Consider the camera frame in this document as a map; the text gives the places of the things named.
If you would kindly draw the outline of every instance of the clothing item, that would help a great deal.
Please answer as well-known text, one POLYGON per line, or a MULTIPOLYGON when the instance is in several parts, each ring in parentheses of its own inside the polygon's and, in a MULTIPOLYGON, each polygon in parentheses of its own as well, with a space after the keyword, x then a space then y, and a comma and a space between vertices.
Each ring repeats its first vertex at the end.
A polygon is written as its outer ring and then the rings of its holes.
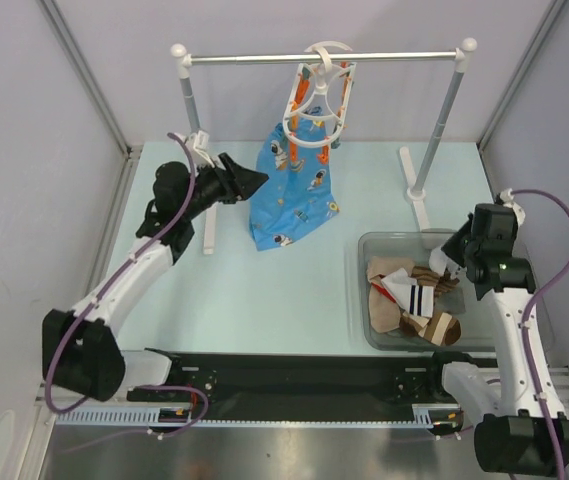
POLYGON ((373 257, 368 263, 366 278, 371 283, 368 295, 368 313, 371 327, 378 333, 387 333, 399 328, 402 315, 397 303, 389 300, 382 286, 382 277, 393 273, 400 268, 407 272, 413 270, 415 262, 410 258, 373 257))
POLYGON ((451 274, 446 272, 443 276, 439 276, 428 267, 415 267, 411 273, 411 277, 417 280, 418 285, 423 287, 435 287, 435 298, 439 298, 442 294, 451 292, 455 289, 459 278, 451 279, 451 274))
POLYGON ((433 315, 435 288, 418 285, 405 269, 400 268, 382 278, 382 285, 402 310, 422 317, 433 315))
POLYGON ((404 312, 400 328, 407 336, 419 336, 438 346, 453 345, 462 336, 459 320, 440 311, 435 311, 430 319, 404 312))
MULTIPOLYGON (((320 115, 321 110, 309 112, 320 115)), ((298 118, 297 138, 326 137, 324 122, 298 118)), ((290 142, 282 124, 264 142, 256 170, 269 180, 251 197, 249 228, 258 250, 285 247, 300 240, 340 211, 331 194, 328 153, 290 142)))

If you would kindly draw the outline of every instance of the cable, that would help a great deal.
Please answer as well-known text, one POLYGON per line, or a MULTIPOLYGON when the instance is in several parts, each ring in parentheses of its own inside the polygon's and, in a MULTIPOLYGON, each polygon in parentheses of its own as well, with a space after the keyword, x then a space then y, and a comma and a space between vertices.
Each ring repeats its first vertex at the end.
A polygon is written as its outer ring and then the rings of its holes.
MULTIPOLYGON (((542 197, 546 197, 556 205, 558 205, 564 213, 568 216, 569 219, 569 208, 568 206, 555 195, 552 195, 548 192, 543 190, 537 189, 525 189, 525 190, 514 190, 513 195, 524 195, 524 194, 534 194, 540 195, 542 197)), ((539 299, 548 292, 557 282, 559 282, 569 271, 569 259, 566 262, 566 265, 553 277, 551 280, 541 287, 535 294, 531 297, 531 299, 526 304, 524 308, 524 314, 522 315, 522 321, 528 320, 529 316, 531 315, 531 311, 533 307, 537 304, 539 299)), ((522 328, 522 342, 524 344, 524 353, 526 355, 526 360, 528 362, 529 370, 531 371, 531 377, 533 378, 533 385, 535 386, 535 392, 537 395, 537 401, 540 404, 540 409, 542 410, 542 414, 544 415, 544 419, 546 421, 546 427, 549 431, 549 435, 551 437, 551 443, 553 444, 553 452, 555 454, 555 466, 557 470, 557 478, 558 480, 565 479, 565 472, 564 472, 564 458, 562 456, 562 448, 560 446, 559 438, 557 437, 557 432, 555 431, 555 426, 553 425, 553 419, 551 418, 551 413, 548 409, 548 405, 546 404, 546 399, 542 398, 540 394, 543 392, 542 388, 542 381, 540 379, 539 373, 537 371, 537 366, 535 365, 535 358, 533 356, 533 349, 531 347, 531 339, 529 337, 528 328, 522 328)))
POLYGON ((184 203, 182 203, 182 206, 180 207, 178 212, 175 214, 173 219, 170 222, 168 222, 166 224, 166 226, 164 228, 162 228, 162 230, 160 230, 157 234, 155 234, 155 236, 153 238, 151 238, 148 242, 146 242, 144 245, 142 245, 133 254, 133 259, 129 258, 128 260, 126 260, 120 266, 120 268, 118 268, 115 271, 115 273, 113 275, 111 275, 111 277, 104 283, 104 286, 97 292, 97 295, 95 295, 95 298, 93 298, 93 300, 91 300, 91 302, 86 306, 86 308, 80 312, 80 314, 73 321, 73 323, 71 323, 71 326, 68 328, 68 330, 66 330, 66 333, 64 333, 64 335, 62 336, 62 339, 60 340, 60 343, 57 346, 55 353, 53 354, 53 358, 51 359, 51 364, 48 367, 48 371, 46 372, 46 379, 45 379, 46 383, 44 386, 44 399, 46 401, 46 406, 49 408, 49 410, 51 410, 54 413, 57 413, 58 415, 62 415, 64 413, 71 412, 71 411, 75 410, 77 407, 79 407, 80 405, 82 405, 84 402, 86 402, 86 400, 88 400, 88 397, 80 398, 74 404, 72 404, 68 407, 64 407, 64 408, 60 408, 53 403, 52 389, 53 389, 53 377, 55 375, 55 370, 57 369, 57 365, 60 361, 60 358, 62 357, 62 353, 64 352, 64 349, 66 348, 66 346, 70 342, 71 338, 73 337, 75 330, 77 330, 77 328, 80 326, 82 321, 86 319, 88 314, 93 311, 93 309, 97 306, 99 301, 102 298, 104 298, 104 295, 106 295, 108 293, 108 291, 115 284, 115 282, 117 282, 117 280, 119 280, 119 278, 124 274, 124 272, 126 272, 128 267, 133 265, 135 263, 135 261, 141 255, 143 255, 144 252, 146 252, 146 250, 148 250, 151 247, 151 245, 153 245, 155 242, 159 241, 164 235, 166 235, 166 233, 169 230, 171 230, 171 228, 173 228, 173 226, 175 226, 177 221, 182 217, 182 215, 184 215, 184 212, 186 211, 186 208, 188 207, 188 204, 191 201, 191 197, 193 196, 193 191, 195 190, 195 176, 196 176, 195 161, 193 160, 193 156, 191 155, 191 152, 189 152, 184 141, 182 141, 176 134, 169 133, 168 137, 171 140, 175 141, 182 148, 182 150, 184 151, 184 154, 186 155, 186 159, 188 160, 189 167, 191 169, 190 181, 188 184, 188 190, 186 192, 186 197, 184 198, 184 203))
MULTIPOLYGON (((194 419, 190 420, 189 422, 185 423, 183 426, 179 427, 178 430, 175 430, 173 432, 169 432, 169 433, 160 433, 157 435, 157 439, 158 440, 162 440, 163 438, 171 438, 171 437, 175 437, 177 435, 179 435, 180 433, 185 432, 186 430, 188 430, 189 428, 191 428, 193 425, 195 425, 197 422, 199 422, 202 418, 204 418, 204 415, 206 415, 206 412, 208 412, 208 397, 199 389, 197 388, 193 388, 193 387, 181 387, 181 386, 170 386, 170 385, 159 385, 159 386, 154 386, 154 385, 146 385, 143 387, 137 387, 137 388, 143 388, 146 390, 164 390, 164 391, 181 391, 181 392, 191 392, 192 394, 198 395, 203 401, 204 401, 204 405, 202 406, 202 411, 200 412, 200 414, 195 417, 194 419)), ((100 443, 109 441, 109 440, 113 440, 115 438, 119 438, 119 437, 123 437, 125 435, 130 435, 132 433, 146 433, 146 434, 151 434, 150 429, 144 429, 144 428, 136 428, 136 429, 132 429, 132 430, 124 430, 121 432, 115 432, 112 433, 110 435, 105 435, 103 437, 97 438, 95 440, 91 440, 89 442, 86 443, 82 443, 81 445, 77 445, 75 447, 71 447, 71 448, 67 448, 65 450, 62 450, 61 453, 74 453, 77 452, 79 450, 84 450, 85 448, 88 447, 93 447, 95 445, 98 445, 100 443)))

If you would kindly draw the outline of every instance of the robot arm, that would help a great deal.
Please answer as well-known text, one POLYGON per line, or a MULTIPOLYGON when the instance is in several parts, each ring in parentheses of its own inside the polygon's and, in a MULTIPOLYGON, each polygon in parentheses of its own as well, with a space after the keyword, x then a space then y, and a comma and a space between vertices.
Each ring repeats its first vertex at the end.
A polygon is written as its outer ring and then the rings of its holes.
POLYGON ((466 269, 478 301, 491 312, 500 392, 484 381, 469 363, 444 366, 442 385, 461 405, 475 428, 475 454, 488 472, 550 475, 554 455, 538 398, 535 364, 542 397, 569 463, 569 420, 546 365, 535 308, 523 318, 536 286, 529 262, 513 257, 513 245, 523 210, 508 192, 497 204, 479 204, 469 220, 442 247, 433 251, 430 265, 438 273, 466 269))
POLYGON ((146 208, 128 259, 117 274, 104 280, 71 310, 51 310, 44 318, 42 368, 46 378, 62 338, 79 319, 80 312, 94 305, 72 340, 63 347, 53 375, 54 385, 106 401, 121 387, 161 385, 166 380, 170 359, 151 351, 121 352, 115 341, 117 333, 148 288, 186 250, 194 235, 192 220, 217 202, 232 204, 250 198, 268 180, 266 174, 241 167, 225 153, 219 155, 219 160, 209 162, 198 154, 190 137, 186 145, 194 151, 192 157, 198 159, 199 167, 193 194, 179 220, 159 241, 135 255, 174 221, 186 199, 188 169, 182 163, 170 162, 156 171, 154 198, 146 208), (98 292, 105 286, 107 291, 99 298, 98 292))

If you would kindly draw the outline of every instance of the purple tube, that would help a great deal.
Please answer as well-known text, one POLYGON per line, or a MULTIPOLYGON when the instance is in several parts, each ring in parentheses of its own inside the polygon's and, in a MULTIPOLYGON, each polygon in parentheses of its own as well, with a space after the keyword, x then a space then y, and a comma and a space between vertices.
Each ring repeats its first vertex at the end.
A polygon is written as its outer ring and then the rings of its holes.
MULTIPOLYGON (((552 195, 548 192, 543 190, 536 190, 536 189, 525 189, 525 190, 514 190, 513 195, 524 195, 524 194, 535 194, 540 195, 542 197, 546 197, 553 202, 555 202, 564 213, 568 216, 569 219, 569 208, 568 206, 555 195, 552 195)), ((533 307, 537 304, 539 299, 548 292, 557 282, 559 282, 562 277, 566 275, 569 271, 569 259, 566 262, 566 265, 542 288, 540 288, 535 294, 531 297, 531 299, 526 304, 524 308, 524 313, 522 315, 522 321, 528 320, 529 316, 531 315, 531 311, 533 307)), ((551 417, 551 413, 548 410, 548 405, 546 404, 546 400, 540 398, 539 394, 543 392, 542 388, 542 381, 540 380, 539 373, 537 371, 537 366, 535 365, 535 358, 533 357, 533 349, 531 348, 531 339, 529 338, 528 328, 522 328, 522 342, 524 345, 524 353, 526 355, 526 360, 528 362, 529 369, 531 371, 531 377, 533 378, 533 385, 535 386, 535 392, 537 393, 537 400, 540 404, 540 409, 542 410, 542 414, 544 415, 544 420, 546 421, 546 427, 548 428, 549 435, 551 437, 551 443, 553 444, 553 453, 555 454, 555 465, 557 470, 557 478, 558 480, 564 480, 565 472, 564 472, 564 458, 562 456, 562 448, 560 446, 559 438, 557 437, 557 432, 555 431, 555 426, 553 425, 553 419, 551 417)))
MULTIPOLYGON (((160 230, 153 238, 151 238, 148 242, 146 242, 144 245, 142 245, 134 253, 135 259, 138 259, 146 250, 149 249, 149 247, 151 245, 153 245, 155 242, 160 240, 164 235, 166 235, 166 233, 171 228, 173 228, 173 226, 182 217, 182 215, 184 215, 184 212, 186 211, 186 208, 188 207, 188 204, 191 201, 191 197, 193 196, 193 191, 195 190, 196 168, 195 168, 195 162, 193 160, 193 156, 191 155, 191 152, 188 151, 186 144, 176 134, 169 133, 168 136, 171 140, 173 140, 177 144, 179 144, 179 146, 184 151, 184 154, 186 155, 186 159, 188 160, 189 167, 191 169, 191 172, 190 172, 191 175, 190 175, 190 181, 188 184, 188 190, 186 192, 186 197, 184 198, 184 203, 182 204, 182 206, 180 207, 178 212, 175 214, 173 219, 170 222, 168 222, 166 224, 166 226, 162 230, 160 230)), ((111 277, 104 283, 104 286, 97 292, 97 295, 95 295, 94 302, 99 302, 102 298, 104 298, 104 295, 106 295, 108 293, 108 291, 115 284, 115 282, 117 282, 117 280, 119 280, 119 278, 124 274, 124 272, 126 272, 128 267, 130 267, 132 264, 133 264, 133 261, 130 258, 128 260, 126 260, 120 266, 120 268, 118 268, 115 271, 115 273, 113 275, 111 275, 111 277)), ((74 404, 69 405, 68 407, 60 408, 53 403, 52 388, 53 388, 53 376, 55 375, 55 370, 57 369, 57 364, 59 363, 60 358, 62 357, 62 352, 66 348, 66 345, 68 344, 68 342, 73 337, 75 330, 77 330, 77 328, 80 326, 82 321, 87 317, 87 315, 89 313, 91 313, 91 311, 94 308, 95 308, 95 303, 93 303, 93 302, 89 303, 86 306, 86 308, 80 312, 80 314, 73 321, 73 323, 68 328, 68 330, 66 330, 66 333, 64 334, 64 336, 62 336, 62 339, 60 340, 60 343, 57 346, 57 350, 55 350, 55 353, 53 354, 53 358, 51 359, 51 364, 48 367, 48 372, 46 372, 46 379, 45 379, 46 384, 44 386, 44 400, 46 401, 46 406, 49 408, 49 410, 51 410, 53 413, 57 413, 58 415, 71 412, 71 411, 75 410, 77 407, 79 407, 80 405, 82 405, 86 400, 88 400, 88 397, 84 397, 84 398, 79 399, 74 404)))

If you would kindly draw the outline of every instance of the blue cloth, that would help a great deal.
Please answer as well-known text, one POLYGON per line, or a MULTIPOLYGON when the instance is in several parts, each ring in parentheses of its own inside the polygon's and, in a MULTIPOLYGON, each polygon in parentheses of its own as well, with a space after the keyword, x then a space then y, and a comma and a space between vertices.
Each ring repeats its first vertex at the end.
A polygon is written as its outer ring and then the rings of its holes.
MULTIPOLYGON (((316 142, 326 137, 326 128, 323 122, 300 118, 294 133, 316 142)), ((249 227, 258 250, 290 245, 339 213, 328 156, 322 156, 321 147, 297 146, 295 161, 289 143, 280 123, 257 156, 257 170, 269 176, 250 200, 249 227)))

